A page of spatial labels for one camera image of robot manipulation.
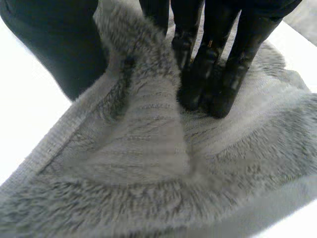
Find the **gray knit fabric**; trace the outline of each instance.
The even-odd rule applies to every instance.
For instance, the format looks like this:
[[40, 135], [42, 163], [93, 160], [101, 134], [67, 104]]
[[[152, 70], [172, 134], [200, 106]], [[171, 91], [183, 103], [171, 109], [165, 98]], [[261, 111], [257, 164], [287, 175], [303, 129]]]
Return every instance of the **gray knit fabric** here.
[[317, 174], [317, 96], [271, 46], [215, 120], [176, 101], [172, 27], [110, 0], [96, 21], [109, 68], [0, 187], [1, 237], [173, 237]]

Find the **gray textile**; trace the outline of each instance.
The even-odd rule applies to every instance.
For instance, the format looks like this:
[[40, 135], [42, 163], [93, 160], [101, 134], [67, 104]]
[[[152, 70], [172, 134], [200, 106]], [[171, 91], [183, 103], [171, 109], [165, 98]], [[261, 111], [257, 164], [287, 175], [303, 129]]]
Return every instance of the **gray textile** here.
[[195, 228], [316, 184], [317, 96], [285, 83], [277, 51], [259, 52], [227, 118], [186, 113], [171, 35], [105, 2], [110, 66], [0, 187], [1, 237], [206, 237]]

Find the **white surface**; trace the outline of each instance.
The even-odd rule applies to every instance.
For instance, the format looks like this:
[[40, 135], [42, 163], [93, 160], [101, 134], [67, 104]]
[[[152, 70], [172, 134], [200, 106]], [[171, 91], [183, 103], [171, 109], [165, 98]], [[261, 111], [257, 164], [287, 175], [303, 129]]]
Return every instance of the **white surface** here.
[[[52, 76], [1, 19], [0, 37], [1, 184], [67, 110], [70, 102]], [[317, 49], [303, 39], [285, 23], [269, 38], [286, 57], [287, 68], [298, 71], [308, 87], [316, 92], [317, 80], [313, 70]], [[315, 237], [312, 234], [315, 233], [313, 221], [316, 214], [317, 202], [314, 202], [257, 237]]]
[[0, 18], [0, 184], [70, 106], [52, 76]]

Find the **white floor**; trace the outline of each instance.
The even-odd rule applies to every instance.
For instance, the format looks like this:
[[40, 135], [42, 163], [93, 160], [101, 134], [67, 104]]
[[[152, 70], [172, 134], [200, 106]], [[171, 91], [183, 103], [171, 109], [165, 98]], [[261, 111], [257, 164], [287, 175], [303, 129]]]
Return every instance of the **white floor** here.
[[[270, 41], [285, 55], [287, 68], [298, 71], [317, 92], [317, 49], [281, 24]], [[0, 184], [70, 106], [52, 76], [0, 19]], [[258, 238], [316, 237], [317, 201], [258, 235]]]

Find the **fur rug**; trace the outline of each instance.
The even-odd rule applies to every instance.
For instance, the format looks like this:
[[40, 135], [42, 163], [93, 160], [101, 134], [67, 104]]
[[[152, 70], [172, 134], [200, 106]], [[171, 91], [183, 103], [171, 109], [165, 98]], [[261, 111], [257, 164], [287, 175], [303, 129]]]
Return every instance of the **fur rug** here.
[[270, 46], [215, 120], [177, 103], [171, 34], [110, 0], [96, 21], [107, 72], [0, 187], [1, 237], [173, 236], [316, 178], [317, 96]]

